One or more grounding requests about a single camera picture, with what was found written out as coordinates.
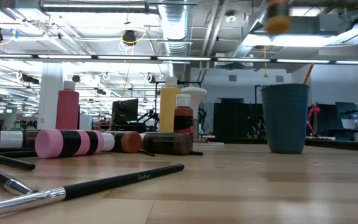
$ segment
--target bottle cap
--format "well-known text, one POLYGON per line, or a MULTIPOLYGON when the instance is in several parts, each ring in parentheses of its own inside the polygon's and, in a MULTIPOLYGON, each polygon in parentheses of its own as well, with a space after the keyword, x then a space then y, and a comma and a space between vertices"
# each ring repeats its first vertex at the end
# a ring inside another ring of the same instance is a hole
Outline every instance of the bottle cap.
POLYGON ((102 133, 103 135, 103 140, 104 140, 104 146, 102 151, 112 151, 112 149, 114 148, 114 144, 115 144, 115 139, 114 136, 111 133, 102 133))
POLYGON ((23 146, 23 132, 21 131, 1 131, 0 147, 18 147, 23 146))
POLYGON ((166 86, 178 86, 178 79, 176 77, 167 77, 165 79, 165 85, 166 86))
POLYGON ((191 106, 191 96, 189 94, 177 94, 177 107, 191 106))
POLYGON ((73 81, 65 81, 63 84, 65 90, 75 90, 75 82, 73 81))

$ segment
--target wooden table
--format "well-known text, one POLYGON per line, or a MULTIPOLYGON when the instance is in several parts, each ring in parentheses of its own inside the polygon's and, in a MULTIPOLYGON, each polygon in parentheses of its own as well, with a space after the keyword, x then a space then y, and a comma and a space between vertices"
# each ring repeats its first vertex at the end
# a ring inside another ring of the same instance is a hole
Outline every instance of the wooden table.
MULTIPOLYGON (((72 201, 13 213, 0 223, 358 224, 358 152, 305 147, 272 154, 265 145, 199 148, 204 156, 104 154, 26 159, 32 172, 0 165, 50 189, 183 163, 185 170, 72 201)), ((0 200, 12 197, 0 189, 0 200)))

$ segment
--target pink and black paint tube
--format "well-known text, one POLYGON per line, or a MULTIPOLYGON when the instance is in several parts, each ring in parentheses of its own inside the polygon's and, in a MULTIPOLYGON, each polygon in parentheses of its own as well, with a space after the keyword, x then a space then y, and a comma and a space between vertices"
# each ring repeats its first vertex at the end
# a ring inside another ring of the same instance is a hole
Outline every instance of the pink and black paint tube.
POLYGON ((103 146, 99 131, 44 129, 35 140, 35 151, 42 159, 98 154, 103 146))

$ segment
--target pipe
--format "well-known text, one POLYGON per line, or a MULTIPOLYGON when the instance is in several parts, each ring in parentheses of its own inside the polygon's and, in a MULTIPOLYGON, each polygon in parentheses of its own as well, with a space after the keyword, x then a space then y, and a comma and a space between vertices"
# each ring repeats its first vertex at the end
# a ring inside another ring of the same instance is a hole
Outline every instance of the pipe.
MULTIPOLYGON (((186 40, 189 29, 189 6, 182 5, 159 5, 161 15, 161 29, 164 39, 186 40)), ((188 55, 188 44, 165 43, 167 54, 171 56, 188 55)))
POLYGON ((96 13, 141 13, 159 15, 156 6, 144 4, 47 4, 41 5, 45 12, 96 12, 96 13))
POLYGON ((211 35, 212 26, 213 26, 214 21, 215 21, 216 12, 218 11, 218 4, 219 4, 219 0, 216 0, 216 2, 212 6, 211 17, 209 19, 208 26, 206 28, 203 46, 202 46, 201 51, 200 51, 200 56, 204 56, 204 54, 205 54, 206 46, 208 44, 208 40, 209 40, 209 37, 211 35))
POLYGON ((212 50, 213 50, 214 45, 215 45, 216 37, 218 36, 218 33, 219 33, 219 28, 220 28, 220 26, 222 24, 224 13, 226 12, 226 6, 227 6, 228 2, 229 2, 228 0, 223 0, 223 4, 222 4, 221 10, 220 10, 221 13, 219 15, 219 18, 218 18, 214 33, 212 35, 211 43, 209 43, 209 47, 208 47, 208 51, 206 52, 206 56, 210 56, 211 53, 212 53, 212 50))

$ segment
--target blurry object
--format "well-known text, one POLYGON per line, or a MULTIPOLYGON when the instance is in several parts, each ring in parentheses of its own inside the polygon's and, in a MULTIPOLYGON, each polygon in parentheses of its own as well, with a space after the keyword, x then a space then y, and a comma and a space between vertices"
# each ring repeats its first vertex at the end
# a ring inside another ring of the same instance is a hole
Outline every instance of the blurry object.
POLYGON ((282 34, 290 28, 289 0, 267 0, 267 20, 265 31, 269 34, 282 34))
POLYGON ((317 138, 317 132, 314 130, 314 128, 312 127, 312 125, 310 124, 310 119, 314 114, 317 114, 320 112, 320 108, 318 108, 316 105, 311 105, 311 108, 309 110, 309 114, 308 114, 308 119, 306 121, 306 124, 308 125, 310 131, 313 133, 313 136, 315 136, 317 138))
POLYGON ((303 84, 306 85, 308 83, 308 80, 309 80, 309 76, 311 74, 311 71, 314 67, 314 64, 311 64, 310 67, 309 67, 309 70, 308 70, 308 73, 306 74, 306 77, 305 79, 303 80, 303 84))

